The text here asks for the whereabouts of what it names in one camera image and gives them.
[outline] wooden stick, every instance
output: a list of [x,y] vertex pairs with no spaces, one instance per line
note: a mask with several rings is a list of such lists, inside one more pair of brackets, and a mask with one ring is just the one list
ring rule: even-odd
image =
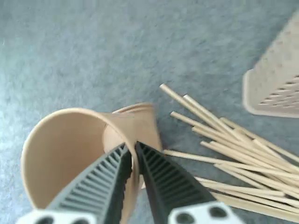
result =
[[179,119],[179,120],[181,120],[181,121],[189,124],[189,125],[201,128],[201,129],[205,130],[206,132],[212,133],[212,134],[218,136],[219,138],[224,138],[224,139],[229,138],[231,140],[235,140],[233,137],[230,137],[229,135],[224,135],[223,133],[221,133],[219,131],[216,131],[213,128],[210,128],[210,127],[208,127],[206,125],[203,125],[202,123],[199,123],[199,122],[197,122],[197,121],[195,121],[195,120],[193,120],[193,119],[191,119],[189,117],[186,117],[186,116],[184,116],[184,115],[182,115],[180,113],[177,113],[175,111],[171,112],[170,115],[172,117],[176,118],[176,119]]
[[299,208],[299,201],[298,200],[294,200],[294,199],[289,199],[286,197],[279,197],[279,196],[271,196],[271,195],[256,195],[257,197],[262,197],[262,198],[266,198],[266,199],[270,199],[276,202],[282,202],[282,203],[286,203],[289,204],[291,206],[294,206],[296,208]]
[[255,202],[249,202],[246,200],[242,200],[239,198],[230,197],[222,194],[217,194],[217,193],[212,193],[212,194],[218,201],[221,201],[226,205],[237,209],[252,211],[252,212],[260,213],[267,216],[272,216],[275,218],[280,218],[291,222],[296,222],[296,223],[299,222],[298,214],[293,212],[284,211],[267,205],[258,204]]
[[289,174],[289,173],[278,171],[278,170],[265,169],[265,168],[250,166],[250,165],[246,165],[246,164],[238,164],[234,167],[241,168],[241,169],[246,169],[246,170],[251,170],[251,171],[256,171],[256,172],[260,172],[260,173],[267,173],[267,174],[273,174],[273,175],[278,175],[278,176],[284,176],[284,177],[299,180],[299,175],[297,175],[297,174]]
[[226,155],[230,158],[233,158],[237,161],[240,161],[242,163],[249,164],[249,165],[256,165],[257,164],[258,166],[261,166],[261,167],[264,167],[264,168],[272,168],[272,166],[270,166],[267,163],[264,163],[263,161],[260,161],[258,159],[252,158],[250,156],[247,156],[245,154],[242,154],[240,152],[232,150],[232,149],[230,149],[226,146],[219,146],[219,145],[217,145],[218,143],[216,143],[216,142],[208,143],[208,142],[205,142],[205,141],[201,141],[200,144],[207,147],[207,148],[209,148],[209,149],[212,149],[212,150],[214,150],[218,153],[221,153],[221,154]]
[[246,143],[250,146],[253,146],[251,139],[247,137],[247,135],[243,134],[238,128],[233,130],[234,133],[237,133],[239,136],[239,140],[243,143]]
[[239,142],[239,141],[236,141],[236,140],[232,140],[231,138],[226,138],[225,139],[225,136],[221,136],[218,137],[212,133],[207,133],[207,132],[204,132],[203,130],[201,130],[200,128],[197,128],[197,127],[193,127],[192,128],[192,131],[198,133],[198,134],[201,134],[203,136],[206,136],[208,138],[211,138],[223,145],[226,145],[226,146],[229,146],[231,147],[232,144],[233,145],[236,145],[238,147],[240,147],[240,150],[244,151],[244,153],[246,153],[246,151],[250,151],[250,152],[253,152],[261,157],[265,157],[265,158],[268,158],[268,160],[272,160],[273,162],[279,162],[281,163],[281,160],[272,156],[272,155],[269,155],[268,153],[265,153],[265,152],[262,152],[254,147],[251,147],[251,146],[248,146],[246,144],[244,144],[243,142]]
[[246,135],[248,135],[249,137],[253,138],[253,139],[257,139],[260,142],[264,143],[265,145],[269,146],[270,148],[274,149],[275,151],[279,152],[282,155],[285,155],[287,157],[289,157],[290,159],[299,162],[299,157],[287,152],[286,150],[284,150],[281,147],[278,147],[276,145],[274,145],[272,142],[267,141],[266,139],[261,138],[260,136],[248,131],[247,129],[245,129],[244,127],[241,127],[237,124],[235,124],[234,122],[228,120],[227,118],[220,118],[220,120],[222,120],[224,123],[226,123],[228,126],[233,127],[233,128],[239,128],[242,132],[244,132]]
[[237,150],[238,152],[242,153],[242,154],[246,154],[250,157],[253,157],[257,160],[261,160],[264,163],[267,163],[267,167],[271,168],[271,169],[281,169],[281,170],[285,170],[288,172],[292,172],[293,169],[291,169],[289,167],[289,163],[284,163],[283,161],[279,160],[278,158],[272,157],[269,154],[267,154],[268,156],[265,156],[264,152],[259,151],[258,153],[256,153],[258,151],[258,149],[255,149],[254,151],[249,151],[249,150],[244,150],[244,148],[237,146],[235,144],[232,144],[230,142],[227,141],[220,141],[219,143],[221,143],[222,145],[231,148],[233,150]]
[[194,106],[190,105],[184,98],[182,98],[180,95],[178,95],[176,92],[174,92],[172,89],[170,89],[167,85],[162,84],[160,85],[160,89],[162,89],[165,93],[167,93],[170,97],[178,101],[181,105],[183,105],[185,108],[187,108],[190,112],[194,113],[196,116],[201,118],[203,121],[205,121],[207,124],[215,128],[216,130],[221,131],[219,126],[215,124],[214,121],[212,121],[209,117],[207,117],[204,113],[198,111]]
[[267,200],[267,199],[263,199],[257,196],[252,196],[252,195],[247,195],[241,192],[235,192],[235,191],[231,191],[231,190],[219,190],[220,192],[223,192],[225,194],[229,194],[232,196],[236,196],[236,197],[240,197],[240,198],[244,198],[253,202],[257,202],[257,203],[261,203],[261,204],[265,204],[274,208],[279,208],[285,211],[290,211],[290,212],[294,212],[294,213],[299,213],[299,209],[294,208],[292,206],[289,205],[284,205],[281,203],[277,203],[277,202],[273,202],[271,200]]
[[238,173],[236,173],[234,171],[227,170],[227,169],[225,169],[225,168],[223,168],[221,166],[215,166],[215,167],[217,167],[218,169],[222,170],[223,172],[226,172],[226,173],[234,176],[235,178],[237,178],[237,179],[239,179],[241,181],[244,181],[245,183],[248,183],[248,184],[250,184],[250,185],[252,185],[252,186],[254,186],[256,188],[259,188],[259,189],[269,189],[266,186],[261,185],[258,182],[255,182],[254,180],[251,180],[248,177],[245,177],[245,176],[243,176],[241,174],[238,174]]
[[221,166],[224,167],[225,169],[234,171],[234,172],[242,174],[242,175],[244,175],[244,176],[246,176],[248,178],[254,179],[254,180],[256,180],[256,181],[258,181],[258,182],[260,182],[262,184],[265,184],[265,185],[267,185],[269,187],[272,187],[274,189],[278,189],[278,190],[281,190],[281,191],[288,190],[288,191],[292,191],[292,192],[295,192],[295,193],[299,194],[299,189],[298,188],[295,188],[295,187],[292,187],[292,186],[288,186],[288,185],[286,185],[284,183],[280,183],[280,182],[271,180],[271,179],[269,179],[267,177],[263,177],[263,176],[251,173],[251,172],[249,172],[247,170],[239,169],[239,168],[232,167],[232,166],[225,165],[225,164],[223,164]]
[[213,164],[214,163],[219,163],[219,164],[227,164],[227,165],[232,165],[232,166],[236,166],[236,164],[238,164],[237,162],[214,159],[214,158],[211,158],[211,157],[205,157],[205,156],[194,155],[194,154],[189,154],[189,153],[181,153],[181,152],[167,150],[167,149],[164,150],[164,154],[165,155],[176,156],[176,157],[180,157],[180,158],[185,158],[185,159],[190,159],[190,160],[197,160],[197,161],[201,161],[201,162],[213,163]]
[[203,178],[195,178],[197,179],[203,186],[206,188],[211,189],[226,189],[226,190],[232,190],[232,191],[238,191],[250,195],[272,195],[272,196],[284,196],[285,194],[282,191],[277,190],[269,190],[269,189],[256,189],[256,188],[247,188],[247,187],[239,187],[239,186],[233,186],[225,183],[220,183],[216,181],[211,181]]
[[[219,142],[219,143],[221,143],[223,145],[229,145],[230,144],[229,142],[227,142],[225,140],[222,140],[222,139],[218,138],[217,136],[215,136],[215,135],[213,135],[211,133],[205,132],[205,131],[203,131],[203,130],[201,130],[199,128],[193,127],[192,130],[195,131],[196,133],[200,133],[200,134],[202,134],[202,135],[204,135],[206,137],[214,139],[214,140],[216,140],[217,142]],[[245,153],[247,154],[247,156],[250,154],[250,156],[253,157],[255,161],[262,159],[263,161],[260,161],[259,164],[262,163],[263,167],[268,167],[268,168],[271,168],[271,169],[277,169],[277,168],[279,168],[279,169],[282,169],[282,170],[285,170],[285,171],[288,171],[288,172],[292,172],[291,168],[289,168],[287,165],[285,166],[284,164],[280,163],[281,160],[279,160],[279,162],[277,162],[278,158],[275,158],[274,156],[271,157],[270,155],[268,155],[268,158],[267,157],[261,158],[260,156],[258,156],[257,154],[255,154],[253,152],[244,152],[244,154]]]
[[227,133],[230,136],[233,136],[236,139],[239,139],[237,133],[234,133],[233,130],[229,126],[227,126],[225,123],[223,123],[221,120],[219,120],[218,117],[216,117],[214,114],[212,114],[211,112],[209,112],[205,107],[203,107],[202,105],[200,105],[192,97],[190,97],[188,95],[184,95],[183,98],[187,102],[189,102],[191,105],[193,105],[196,109],[198,109],[201,113],[203,113],[204,115],[206,115],[209,119],[211,119],[217,126],[219,126],[220,127],[219,129],[222,130],[221,132]]
[[264,145],[263,143],[261,143],[259,140],[257,139],[253,139],[252,142],[258,146],[259,148],[261,148],[262,150],[268,152],[269,154],[277,157],[277,158],[280,158],[281,160],[285,161],[284,158],[282,158],[278,153],[274,152],[272,149],[270,149],[268,146]]

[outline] screw hole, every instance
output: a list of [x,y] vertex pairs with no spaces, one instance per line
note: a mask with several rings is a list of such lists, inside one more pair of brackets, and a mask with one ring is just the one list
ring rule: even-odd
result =
[[89,222],[86,221],[85,219],[79,219],[79,220],[73,222],[72,224],[89,224]]
[[188,213],[180,213],[177,216],[177,222],[179,224],[192,224],[194,223],[194,218]]
[[36,224],[53,224],[53,223],[54,223],[54,219],[52,217],[47,216],[38,220]]
[[224,218],[228,216],[226,211],[219,207],[210,208],[210,215],[214,218]]

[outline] beige plastic basket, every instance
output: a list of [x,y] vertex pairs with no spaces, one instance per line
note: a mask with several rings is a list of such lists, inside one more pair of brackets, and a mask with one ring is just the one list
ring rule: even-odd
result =
[[243,77],[250,113],[299,118],[299,12]]

